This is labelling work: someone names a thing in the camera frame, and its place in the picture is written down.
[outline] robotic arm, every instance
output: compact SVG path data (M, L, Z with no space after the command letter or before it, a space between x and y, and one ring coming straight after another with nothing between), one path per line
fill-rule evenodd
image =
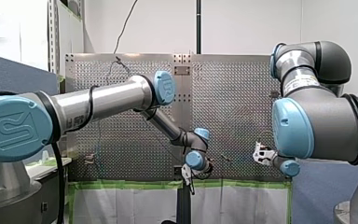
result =
M42 91L0 96L0 162L24 160L45 145L57 142L63 134L134 109L147 117L174 145L191 147L193 151L186 157L188 165L194 170L206 171L211 166L205 157L208 131L185 132L158 109L160 105L170 104L174 93L172 76L156 72L150 77L132 76L117 85L56 96Z
M358 96L344 94L351 61L331 42L278 45L270 70L281 82L282 99L272 108L277 151L256 145L255 160L295 176L295 158L358 164ZM351 223L358 223L358 188L351 199Z
M270 68L283 97L272 108L278 153L270 156L270 165L294 176L299 165L293 158L358 164L357 108L338 97L351 77L345 50L331 42L280 44Z
M175 126L158 108L143 111L141 114L163 132L174 146L191 148L182 167L182 177L187 185L190 185L193 175L209 174L213 170L211 160L205 156L209 141L208 130L196 128L194 132L186 132Z

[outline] perforated metal panel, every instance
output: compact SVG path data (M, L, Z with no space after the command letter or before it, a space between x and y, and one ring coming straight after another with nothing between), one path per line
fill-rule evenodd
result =
M164 112L185 128L190 122L191 128L211 131L208 156L215 159L213 177L283 180L275 168L252 158L257 136L271 131L273 99L269 95L279 89L269 76L269 57L191 55L190 62L189 56L184 62L177 55L119 55L132 74L178 71L175 102ZM113 55L68 55L67 87L77 91L125 81L129 74L112 63L116 60ZM188 67L190 74L179 74L177 66ZM263 143L273 146L271 134L263 134ZM166 149L180 149L171 147L163 134L132 111L91 123L69 135L68 145L78 154L70 169L71 180L172 180L173 160ZM90 154L96 155L94 164L84 162Z
M118 57L132 75L153 74L158 70L171 72L171 55L157 58L150 56L145 60L142 57ZM67 65L71 67L74 91L127 80L130 75L122 65L114 63L116 60L113 55L69 56ZM169 106L163 110L171 115ZM172 179L172 157L164 149L171 150L168 139L133 111L91 123L71 138L68 137L69 141L76 142L78 154L70 169L72 180ZM85 158L91 154L95 155L94 163L86 164Z
M195 55L192 63L193 127L211 132L213 177L283 179L252 157L260 134L263 144L273 146L270 93L279 82L269 75L269 57Z

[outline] small bracket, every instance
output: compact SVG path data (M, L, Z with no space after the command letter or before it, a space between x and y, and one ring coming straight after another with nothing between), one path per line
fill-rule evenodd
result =
M190 66L175 66L173 72L176 76L190 76Z
M48 203L42 203L40 210L42 213L47 212L48 211Z
M269 97L272 99L278 99L281 94L278 91L271 91Z
M175 181L182 180L182 166L181 165L173 166L173 180L175 180Z

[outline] white wall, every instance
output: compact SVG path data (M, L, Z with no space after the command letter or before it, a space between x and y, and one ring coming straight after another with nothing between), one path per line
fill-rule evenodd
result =
M85 0L85 51L113 52L132 1ZM196 51L195 0L139 1L117 52ZM202 1L202 53L270 54L279 42L330 40L352 61L358 93L358 0Z
M301 1L202 1L202 53L270 54L300 41Z
M0 0L0 57L48 70L47 25L48 0Z
M351 57L351 81L345 92L358 93L358 1L303 0L301 41L329 40Z
M85 0L85 51L112 52L133 1ZM202 1L202 52L270 54L300 40L298 0ZM196 1L139 1L117 52L196 51Z
M113 52L133 1L85 0L85 51ZM117 53L194 51L194 0L139 1Z

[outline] blue joint cap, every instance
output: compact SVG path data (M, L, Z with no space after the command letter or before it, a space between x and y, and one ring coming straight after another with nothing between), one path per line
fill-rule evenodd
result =
M186 164L193 170L201 171L205 167L205 160L198 151L190 151L186 155Z
M297 161L284 161L281 164L280 170L284 175L296 176L300 173L300 165Z
M209 130L208 129L196 128L194 130L194 133L196 133L197 135L201 136L205 140L209 141Z
M310 120L299 103L291 98L275 101L272 107L272 129L280 155L309 158L314 150Z
M154 77L154 89L160 105L172 103L176 93L175 80L170 73L157 71Z
M0 96L0 162L33 156L48 144L52 130L45 108L20 96Z

